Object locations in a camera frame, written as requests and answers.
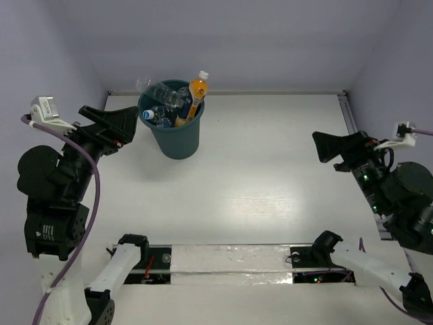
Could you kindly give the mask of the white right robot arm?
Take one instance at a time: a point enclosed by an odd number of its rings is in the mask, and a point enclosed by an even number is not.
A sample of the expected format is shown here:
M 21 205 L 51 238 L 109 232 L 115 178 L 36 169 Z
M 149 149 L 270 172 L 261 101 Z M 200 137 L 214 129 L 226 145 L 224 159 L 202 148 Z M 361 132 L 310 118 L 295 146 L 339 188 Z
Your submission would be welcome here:
M 341 157 L 334 169 L 352 174 L 372 212 L 385 217 L 384 228 L 402 248 L 432 254 L 432 174 L 425 166 L 386 162 L 394 144 L 364 131 L 346 136 L 316 131 L 312 137 L 321 163 Z M 432 289 L 421 272 L 390 264 L 328 230 L 312 244 L 311 257 L 318 265 L 353 271 L 366 285 L 394 297 L 407 316 L 432 323 Z

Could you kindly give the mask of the blue label water bottle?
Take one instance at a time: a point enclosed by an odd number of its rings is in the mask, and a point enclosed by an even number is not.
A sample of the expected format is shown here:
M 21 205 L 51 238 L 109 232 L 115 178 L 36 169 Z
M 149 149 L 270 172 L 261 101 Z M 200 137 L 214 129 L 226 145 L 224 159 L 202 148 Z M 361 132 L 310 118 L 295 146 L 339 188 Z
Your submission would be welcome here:
M 191 104 L 192 96 L 188 86 L 181 87 L 177 91 L 177 93 L 179 94 L 179 97 L 183 103 L 182 108 L 189 106 Z

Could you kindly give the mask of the blue cap water bottle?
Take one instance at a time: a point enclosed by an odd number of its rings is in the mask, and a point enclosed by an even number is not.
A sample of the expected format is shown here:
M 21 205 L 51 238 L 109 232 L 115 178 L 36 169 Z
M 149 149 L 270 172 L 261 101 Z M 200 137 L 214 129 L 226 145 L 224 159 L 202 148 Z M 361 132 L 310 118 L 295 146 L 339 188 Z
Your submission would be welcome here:
M 173 127 L 173 122 L 169 118 L 163 117 L 157 121 L 156 126 L 161 129 L 169 129 Z

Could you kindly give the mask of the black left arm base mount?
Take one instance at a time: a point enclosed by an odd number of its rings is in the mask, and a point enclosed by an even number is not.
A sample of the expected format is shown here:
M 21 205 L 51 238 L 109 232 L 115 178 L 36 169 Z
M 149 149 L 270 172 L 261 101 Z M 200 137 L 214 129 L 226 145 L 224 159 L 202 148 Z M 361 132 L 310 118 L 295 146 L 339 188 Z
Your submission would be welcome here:
M 170 284 L 172 246 L 151 246 L 147 261 L 137 264 L 124 284 Z

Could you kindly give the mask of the upright-lying clear ribbed bottle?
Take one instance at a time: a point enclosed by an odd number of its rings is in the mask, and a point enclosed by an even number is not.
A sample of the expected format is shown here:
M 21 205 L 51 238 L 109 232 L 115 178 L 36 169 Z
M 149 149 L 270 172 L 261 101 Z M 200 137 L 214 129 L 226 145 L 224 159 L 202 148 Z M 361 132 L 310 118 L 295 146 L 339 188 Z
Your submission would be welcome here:
M 184 104 L 181 96 L 175 90 L 171 89 L 163 82 L 156 81 L 155 79 L 137 79 L 135 87 L 138 91 L 141 91 L 148 97 L 165 106 L 181 108 Z

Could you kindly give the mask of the clear bottle blue-white cap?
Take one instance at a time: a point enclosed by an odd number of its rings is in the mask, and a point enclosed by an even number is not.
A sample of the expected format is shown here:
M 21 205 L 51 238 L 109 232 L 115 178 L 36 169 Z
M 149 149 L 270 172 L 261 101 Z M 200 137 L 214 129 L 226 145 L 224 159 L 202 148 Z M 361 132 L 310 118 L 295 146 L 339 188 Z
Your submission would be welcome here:
M 173 124 L 179 114 L 179 109 L 177 107 L 170 106 L 153 106 L 148 110 L 144 110 L 142 117 L 150 124 L 156 126 L 157 121 L 160 118 L 169 118 Z

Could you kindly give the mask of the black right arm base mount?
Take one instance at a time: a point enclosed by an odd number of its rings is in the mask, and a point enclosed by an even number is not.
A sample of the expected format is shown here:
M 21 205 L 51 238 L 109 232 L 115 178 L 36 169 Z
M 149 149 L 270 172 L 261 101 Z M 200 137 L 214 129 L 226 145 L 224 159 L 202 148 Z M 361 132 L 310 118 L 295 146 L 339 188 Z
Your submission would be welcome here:
M 310 246 L 295 246 L 285 258 L 292 266 L 295 284 L 349 283 L 355 284 L 353 271 L 335 265 L 331 253 L 342 238 L 328 230 L 320 234 Z

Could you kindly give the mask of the orange label drink bottle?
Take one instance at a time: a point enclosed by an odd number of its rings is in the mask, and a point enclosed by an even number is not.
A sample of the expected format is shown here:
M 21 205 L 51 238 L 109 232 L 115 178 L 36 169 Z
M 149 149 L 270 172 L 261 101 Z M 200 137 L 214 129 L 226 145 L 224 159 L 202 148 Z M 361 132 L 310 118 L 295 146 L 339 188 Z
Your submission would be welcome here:
M 201 70 L 198 77 L 189 83 L 188 87 L 191 92 L 192 101 L 189 106 L 181 107 L 178 117 L 174 122 L 175 127 L 183 126 L 195 118 L 200 104 L 208 93 L 208 76 L 207 72 Z

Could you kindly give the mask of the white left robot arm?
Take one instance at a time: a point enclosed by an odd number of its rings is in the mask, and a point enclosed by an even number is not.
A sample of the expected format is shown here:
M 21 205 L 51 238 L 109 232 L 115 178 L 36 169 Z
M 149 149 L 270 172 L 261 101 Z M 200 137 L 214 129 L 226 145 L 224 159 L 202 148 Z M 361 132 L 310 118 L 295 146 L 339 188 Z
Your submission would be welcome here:
M 34 324 L 110 324 L 120 287 L 134 267 L 150 259 L 147 237 L 125 234 L 98 277 L 83 282 L 82 251 L 101 198 L 97 164 L 133 141 L 139 109 L 105 112 L 83 106 L 79 112 L 89 125 L 38 121 L 34 112 L 22 117 L 29 127 L 64 144 L 60 151 L 36 146 L 18 162 L 17 188 L 27 197 L 24 238 L 43 289 Z

